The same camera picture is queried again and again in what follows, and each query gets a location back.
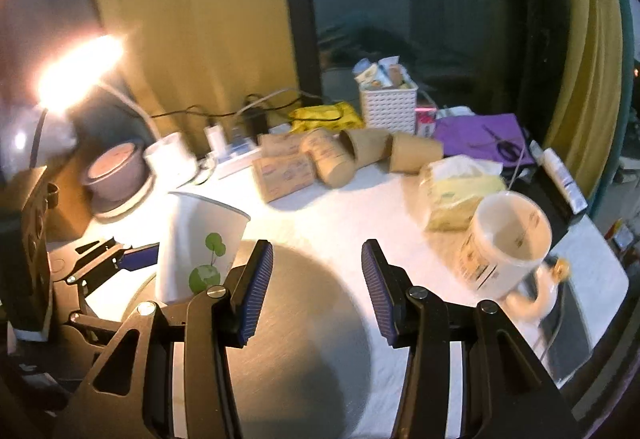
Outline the purple bowl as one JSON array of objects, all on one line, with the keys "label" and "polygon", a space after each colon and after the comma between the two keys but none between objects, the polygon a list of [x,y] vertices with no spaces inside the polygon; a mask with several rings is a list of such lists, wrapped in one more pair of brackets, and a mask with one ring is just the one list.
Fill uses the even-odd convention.
[{"label": "purple bowl", "polygon": [[136,193],[149,177],[149,169],[142,156],[142,148],[137,142],[137,150],[125,166],[98,180],[89,180],[87,170],[81,176],[81,184],[88,188],[93,197],[105,200],[123,200]]}]

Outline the white lattice basket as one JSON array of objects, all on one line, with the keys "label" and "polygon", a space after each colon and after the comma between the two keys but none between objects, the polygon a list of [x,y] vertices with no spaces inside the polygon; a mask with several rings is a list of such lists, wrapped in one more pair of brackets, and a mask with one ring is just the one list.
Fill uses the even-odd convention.
[{"label": "white lattice basket", "polygon": [[358,84],[361,113],[368,128],[416,132],[418,86],[398,55],[377,62],[363,58],[352,68],[352,75]]}]

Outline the brown paper cup patterned middle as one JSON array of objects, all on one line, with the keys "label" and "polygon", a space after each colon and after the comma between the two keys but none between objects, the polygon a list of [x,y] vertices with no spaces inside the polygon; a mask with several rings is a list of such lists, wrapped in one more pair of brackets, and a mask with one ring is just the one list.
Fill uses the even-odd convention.
[{"label": "brown paper cup patterned middle", "polygon": [[341,188],[355,176],[354,159],[326,129],[318,128],[306,133],[300,142],[300,151],[311,158],[317,176],[329,188]]}]

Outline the brown paper cup front left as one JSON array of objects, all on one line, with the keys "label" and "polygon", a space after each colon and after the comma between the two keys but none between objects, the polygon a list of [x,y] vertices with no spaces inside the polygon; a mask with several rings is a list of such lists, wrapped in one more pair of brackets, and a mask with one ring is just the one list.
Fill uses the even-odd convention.
[{"label": "brown paper cup front left", "polygon": [[263,157],[253,162],[253,169],[266,203],[303,190],[316,180],[314,164],[305,154]]}]

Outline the white paper cup green print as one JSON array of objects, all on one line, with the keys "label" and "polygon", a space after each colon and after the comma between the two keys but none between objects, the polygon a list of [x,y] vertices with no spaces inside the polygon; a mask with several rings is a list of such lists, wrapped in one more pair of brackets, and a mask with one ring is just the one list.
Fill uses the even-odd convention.
[{"label": "white paper cup green print", "polygon": [[215,199],[173,191],[165,196],[160,217],[155,297],[174,303],[220,285],[250,216]]}]

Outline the black power adapter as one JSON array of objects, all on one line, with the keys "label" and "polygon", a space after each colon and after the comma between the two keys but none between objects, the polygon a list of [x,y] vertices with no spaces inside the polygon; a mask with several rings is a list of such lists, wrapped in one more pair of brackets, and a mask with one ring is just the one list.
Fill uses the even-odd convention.
[{"label": "black power adapter", "polygon": [[248,108],[242,113],[242,118],[247,136],[250,136],[255,143],[258,143],[261,134],[269,132],[268,117],[263,108],[259,106]]}]

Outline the pink inner bowl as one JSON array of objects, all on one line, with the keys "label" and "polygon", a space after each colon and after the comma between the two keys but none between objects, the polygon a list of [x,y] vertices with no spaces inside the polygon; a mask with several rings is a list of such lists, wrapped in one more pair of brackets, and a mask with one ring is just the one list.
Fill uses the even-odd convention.
[{"label": "pink inner bowl", "polygon": [[89,180],[98,180],[125,166],[136,153],[136,144],[125,142],[113,146],[89,166],[87,177]]}]

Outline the black scissors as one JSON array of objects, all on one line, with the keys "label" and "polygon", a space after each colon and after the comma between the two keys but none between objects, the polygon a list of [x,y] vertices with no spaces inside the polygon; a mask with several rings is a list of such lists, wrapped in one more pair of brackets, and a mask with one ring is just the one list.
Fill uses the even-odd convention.
[{"label": "black scissors", "polygon": [[518,144],[510,140],[503,139],[502,136],[498,136],[495,131],[492,131],[487,126],[484,126],[483,129],[489,134],[489,136],[491,136],[492,139],[494,139],[496,149],[503,159],[507,162],[516,162],[520,158],[522,148],[518,146]]}]

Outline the yellow tissue pack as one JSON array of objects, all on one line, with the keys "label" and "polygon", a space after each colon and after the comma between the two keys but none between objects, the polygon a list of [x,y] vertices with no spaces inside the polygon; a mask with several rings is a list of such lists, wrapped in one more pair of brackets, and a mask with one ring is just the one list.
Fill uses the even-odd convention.
[{"label": "yellow tissue pack", "polygon": [[419,172],[419,208],[426,231],[463,231],[478,204],[506,189],[503,165],[465,155],[425,164]]}]

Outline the purple cloth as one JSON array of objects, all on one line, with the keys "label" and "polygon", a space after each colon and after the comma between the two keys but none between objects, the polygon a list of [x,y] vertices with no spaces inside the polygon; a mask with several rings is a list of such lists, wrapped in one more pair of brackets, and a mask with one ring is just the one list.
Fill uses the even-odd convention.
[{"label": "purple cloth", "polygon": [[[503,159],[496,149],[494,139],[484,131],[484,126],[503,139],[518,144],[522,148],[520,158],[516,162]],[[433,138],[442,144],[445,156],[466,155],[501,162],[506,167],[514,167],[518,162],[525,166],[534,163],[525,134],[514,114],[445,117],[436,121]]]}]

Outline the white textured tablecloth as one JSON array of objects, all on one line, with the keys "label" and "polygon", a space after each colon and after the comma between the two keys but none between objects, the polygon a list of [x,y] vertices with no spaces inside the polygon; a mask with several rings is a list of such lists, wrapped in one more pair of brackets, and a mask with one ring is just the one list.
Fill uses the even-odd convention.
[{"label": "white textured tablecloth", "polygon": [[[467,306],[478,300],[448,269],[459,235],[425,234],[416,222],[416,178],[373,165],[345,188],[315,183],[266,204],[245,169],[186,191],[250,215],[235,263],[244,263],[256,240],[274,249],[256,335],[228,352],[244,438],[390,437],[407,349],[388,347],[378,330],[361,270],[362,243],[377,239],[390,263],[443,300]],[[91,222],[85,239],[160,241],[168,219],[162,198],[154,192],[122,219]],[[565,320],[562,329],[584,323],[593,347],[620,309],[627,275],[588,218],[554,252],[570,260],[582,317]]]}]

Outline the white charger plug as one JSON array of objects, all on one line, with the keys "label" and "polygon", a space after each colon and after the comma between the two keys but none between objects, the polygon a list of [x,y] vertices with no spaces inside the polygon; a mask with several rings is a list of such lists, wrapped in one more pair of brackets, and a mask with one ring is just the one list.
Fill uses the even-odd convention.
[{"label": "white charger plug", "polygon": [[228,154],[227,140],[224,136],[224,128],[219,124],[207,126],[204,129],[210,153],[216,158],[223,158]]}]

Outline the pink small box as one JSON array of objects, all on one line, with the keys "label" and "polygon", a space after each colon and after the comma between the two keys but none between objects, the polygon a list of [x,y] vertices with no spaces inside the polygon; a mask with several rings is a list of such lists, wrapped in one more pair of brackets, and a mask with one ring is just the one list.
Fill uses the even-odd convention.
[{"label": "pink small box", "polygon": [[418,105],[416,107],[416,135],[431,138],[435,131],[437,107],[433,105]]}]

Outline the brown paper cup back left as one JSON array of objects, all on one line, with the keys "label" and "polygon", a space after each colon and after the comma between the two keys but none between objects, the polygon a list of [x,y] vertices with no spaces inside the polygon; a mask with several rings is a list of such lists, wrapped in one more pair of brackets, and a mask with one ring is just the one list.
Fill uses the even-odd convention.
[{"label": "brown paper cup back left", "polygon": [[258,136],[262,157],[284,157],[300,152],[303,133],[266,133]]}]

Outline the white bear mug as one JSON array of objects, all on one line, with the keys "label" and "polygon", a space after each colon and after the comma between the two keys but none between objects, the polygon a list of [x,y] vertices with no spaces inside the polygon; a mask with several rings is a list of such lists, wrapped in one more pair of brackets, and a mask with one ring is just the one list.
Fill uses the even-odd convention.
[{"label": "white bear mug", "polygon": [[456,272],[482,299],[503,303],[515,321],[550,315],[570,262],[551,257],[552,229],[542,209],[511,191],[486,196],[465,233]]}]

